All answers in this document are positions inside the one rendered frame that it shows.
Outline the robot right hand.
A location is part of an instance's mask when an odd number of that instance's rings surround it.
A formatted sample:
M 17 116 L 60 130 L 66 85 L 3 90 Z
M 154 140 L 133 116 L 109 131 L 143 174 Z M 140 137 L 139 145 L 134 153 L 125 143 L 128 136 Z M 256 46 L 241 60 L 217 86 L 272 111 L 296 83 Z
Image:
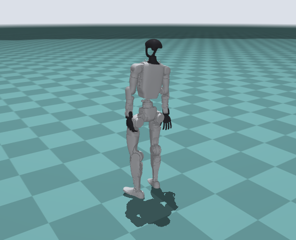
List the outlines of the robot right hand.
M 168 108 L 168 113 L 163 113 L 163 109 L 162 109 L 162 114 L 164 115 L 164 120 L 163 120 L 163 130 L 165 128 L 165 130 L 167 130 L 167 125 L 168 125 L 168 130 L 169 128 L 172 128 L 172 123 L 171 123 L 171 118 L 169 117 L 170 111 Z M 170 125 L 169 125 L 170 123 Z M 160 123 L 161 126 L 162 122 Z

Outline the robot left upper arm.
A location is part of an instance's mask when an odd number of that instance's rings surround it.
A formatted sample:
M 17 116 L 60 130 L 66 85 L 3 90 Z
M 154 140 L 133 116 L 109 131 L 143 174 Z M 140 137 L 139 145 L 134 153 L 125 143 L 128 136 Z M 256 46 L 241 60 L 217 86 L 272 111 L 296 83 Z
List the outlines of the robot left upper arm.
M 134 63 L 130 67 L 130 78 L 129 78 L 129 86 L 131 90 L 131 95 L 136 93 L 136 86 L 138 83 L 139 74 L 143 70 L 143 63 Z

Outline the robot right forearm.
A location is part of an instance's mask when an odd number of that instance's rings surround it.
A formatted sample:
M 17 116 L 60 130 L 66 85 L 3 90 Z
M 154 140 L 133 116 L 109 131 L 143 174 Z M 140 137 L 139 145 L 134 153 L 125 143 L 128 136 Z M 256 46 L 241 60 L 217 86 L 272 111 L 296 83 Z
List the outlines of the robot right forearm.
M 168 114 L 168 106 L 169 106 L 169 97 L 170 97 L 170 93 L 168 92 L 167 94 L 164 94 L 161 96 L 161 102 L 162 102 L 162 109 L 163 109 L 163 113 L 164 114 Z

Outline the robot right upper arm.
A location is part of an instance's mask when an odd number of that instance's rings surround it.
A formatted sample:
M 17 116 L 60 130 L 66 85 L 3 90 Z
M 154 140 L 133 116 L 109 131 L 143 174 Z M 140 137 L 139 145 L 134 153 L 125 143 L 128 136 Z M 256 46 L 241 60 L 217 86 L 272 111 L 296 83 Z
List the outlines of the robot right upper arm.
M 164 75 L 163 75 L 162 87 L 160 91 L 161 95 L 168 94 L 169 92 L 170 72 L 171 72 L 171 69 L 168 66 L 164 65 Z

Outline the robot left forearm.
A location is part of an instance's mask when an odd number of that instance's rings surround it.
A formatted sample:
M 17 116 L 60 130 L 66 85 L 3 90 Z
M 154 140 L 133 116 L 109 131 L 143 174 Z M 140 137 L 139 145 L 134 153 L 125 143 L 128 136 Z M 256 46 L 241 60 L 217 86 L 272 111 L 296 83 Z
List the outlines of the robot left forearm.
M 134 96 L 131 95 L 131 89 L 130 87 L 125 88 L 125 116 L 129 117 L 129 112 L 132 112 L 133 114 L 133 101 L 134 101 Z

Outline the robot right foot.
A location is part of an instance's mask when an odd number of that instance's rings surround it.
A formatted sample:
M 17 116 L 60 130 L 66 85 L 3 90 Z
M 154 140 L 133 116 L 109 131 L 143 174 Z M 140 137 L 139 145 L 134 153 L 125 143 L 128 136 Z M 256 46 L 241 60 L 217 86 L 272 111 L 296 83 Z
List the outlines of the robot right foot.
M 155 189 L 160 188 L 160 183 L 155 179 L 155 182 L 153 182 L 152 178 L 147 179 L 148 183 L 152 185 Z

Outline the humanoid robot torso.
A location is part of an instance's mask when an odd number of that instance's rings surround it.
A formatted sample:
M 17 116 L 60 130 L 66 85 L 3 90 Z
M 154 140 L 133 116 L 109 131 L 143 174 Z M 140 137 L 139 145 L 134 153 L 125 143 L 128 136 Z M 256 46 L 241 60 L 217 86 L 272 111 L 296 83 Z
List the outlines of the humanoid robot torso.
M 137 92 L 138 96 L 144 98 L 141 100 L 142 107 L 139 113 L 144 115 L 144 122 L 151 122 L 157 118 L 157 107 L 153 106 L 150 99 L 157 99 L 162 89 L 165 67 L 159 60 L 159 64 L 148 63 L 144 60 L 142 72 L 138 75 Z

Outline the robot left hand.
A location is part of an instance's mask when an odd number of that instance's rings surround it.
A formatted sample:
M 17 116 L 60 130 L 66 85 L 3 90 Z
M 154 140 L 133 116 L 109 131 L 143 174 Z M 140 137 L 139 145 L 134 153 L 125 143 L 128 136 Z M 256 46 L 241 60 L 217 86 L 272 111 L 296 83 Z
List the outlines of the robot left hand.
M 132 118 L 133 118 L 133 113 L 130 111 L 128 113 L 129 117 L 128 116 L 125 116 L 125 118 L 127 119 L 126 120 L 126 125 L 127 127 L 129 128 L 130 131 L 132 132 L 138 132 L 137 130 L 134 129 L 134 126 L 133 126 L 133 121 L 132 121 Z

